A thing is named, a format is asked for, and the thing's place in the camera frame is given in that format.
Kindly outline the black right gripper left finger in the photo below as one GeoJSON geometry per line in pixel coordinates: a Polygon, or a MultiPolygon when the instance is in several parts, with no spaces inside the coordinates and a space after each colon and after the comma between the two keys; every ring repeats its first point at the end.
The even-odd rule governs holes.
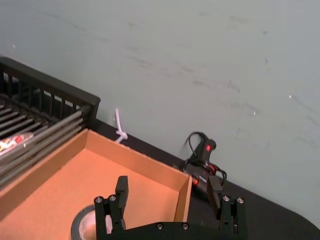
{"type": "Polygon", "coordinates": [[[106,216],[111,218],[112,232],[126,229],[124,211],[129,196],[129,181],[126,175],[118,177],[115,193],[108,198],[97,196],[94,199],[95,231],[97,235],[107,235],[106,216]]]}

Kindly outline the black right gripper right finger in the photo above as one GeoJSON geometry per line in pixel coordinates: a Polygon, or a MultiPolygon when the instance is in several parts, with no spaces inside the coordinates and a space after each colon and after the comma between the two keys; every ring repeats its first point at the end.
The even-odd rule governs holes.
{"type": "Polygon", "coordinates": [[[223,187],[216,175],[207,178],[207,198],[215,217],[219,221],[219,231],[227,236],[247,234],[246,205],[244,198],[232,198],[223,193],[223,187]]]}

